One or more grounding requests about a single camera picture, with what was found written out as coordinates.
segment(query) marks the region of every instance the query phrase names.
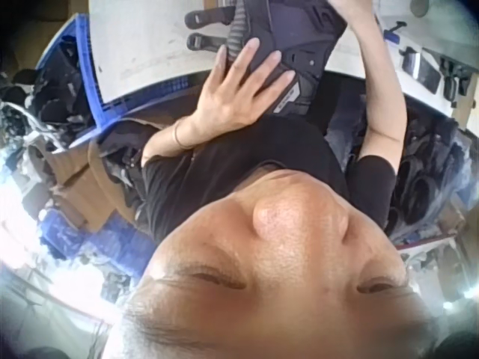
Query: bracelet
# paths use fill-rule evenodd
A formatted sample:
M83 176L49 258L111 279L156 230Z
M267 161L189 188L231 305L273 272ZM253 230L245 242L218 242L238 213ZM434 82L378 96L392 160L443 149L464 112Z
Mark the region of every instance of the bracelet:
M181 144L180 140L178 140L178 126L183 122L183 120L178 120L173 126L173 141L175 141L178 147L182 150L190 150L194 146L187 147Z

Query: skin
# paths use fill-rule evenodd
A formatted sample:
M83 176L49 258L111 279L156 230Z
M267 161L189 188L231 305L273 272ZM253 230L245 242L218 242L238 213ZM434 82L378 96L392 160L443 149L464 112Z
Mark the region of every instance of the skin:
M406 106L371 1L330 2L356 33L367 73L360 156L397 170ZM273 53L242 83L258 46L250 41L228 74L220 51L198 110L153 136L143 163L249 126L274 103L294 73L261 91L281 60ZM375 358L395 328L424 317L372 220L307 174L263 169L159 246L105 358Z

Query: hand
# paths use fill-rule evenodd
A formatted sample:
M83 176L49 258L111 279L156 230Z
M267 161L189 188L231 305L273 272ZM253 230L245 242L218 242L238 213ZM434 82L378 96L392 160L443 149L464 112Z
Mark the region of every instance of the hand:
M198 109L191 117L196 131L205 140L255 123L294 79L294 71L287 71L261 90L281 61L281 53L273 52L242 82L259 46L258 39L248 41L227 75L227 49L222 46L219 50L215 66L201 91Z
M374 21L372 0L328 0L329 4L352 27L365 21Z

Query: workshop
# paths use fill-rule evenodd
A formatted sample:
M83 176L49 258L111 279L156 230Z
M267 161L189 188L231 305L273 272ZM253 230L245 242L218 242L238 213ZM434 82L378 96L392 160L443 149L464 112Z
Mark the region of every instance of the workshop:
M479 358L477 0L0 4L0 358Z

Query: woman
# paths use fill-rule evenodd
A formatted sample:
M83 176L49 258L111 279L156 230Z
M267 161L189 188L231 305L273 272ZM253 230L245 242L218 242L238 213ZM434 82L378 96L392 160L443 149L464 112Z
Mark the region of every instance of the woman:
M221 49L197 111L144 148L161 245L107 358L412 358L428 343L424 309L382 231L403 94L371 0L331 3L367 75L368 130L351 173L306 121L263 116L294 77L260 90L280 53L242 82L259 41L228 73Z

